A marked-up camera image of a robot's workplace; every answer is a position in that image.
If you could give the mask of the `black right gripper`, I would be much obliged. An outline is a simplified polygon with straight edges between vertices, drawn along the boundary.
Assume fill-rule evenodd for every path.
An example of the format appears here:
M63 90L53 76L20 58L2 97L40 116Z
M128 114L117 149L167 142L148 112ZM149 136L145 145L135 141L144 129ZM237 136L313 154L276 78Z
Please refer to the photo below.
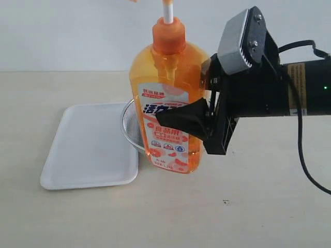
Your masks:
M227 75L216 54L211 56L207 89L212 91L210 119L204 98L182 107L156 113L163 127L183 131L203 140L208 154L225 155L238 120L243 117L288 116L289 90L278 60L262 58L260 64Z

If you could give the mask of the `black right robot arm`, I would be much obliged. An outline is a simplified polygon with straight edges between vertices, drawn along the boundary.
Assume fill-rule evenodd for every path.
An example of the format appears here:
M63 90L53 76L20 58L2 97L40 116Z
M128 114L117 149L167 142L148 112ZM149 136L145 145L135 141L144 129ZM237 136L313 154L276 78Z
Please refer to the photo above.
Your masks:
M294 116L297 113L287 73L294 83L304 115L330 114L330 60L272 66L264 60L255 70L225 74L219 61L209 68L209 101L199 99L156 114L161 126L199 138L208 154L226 154L241 117Z

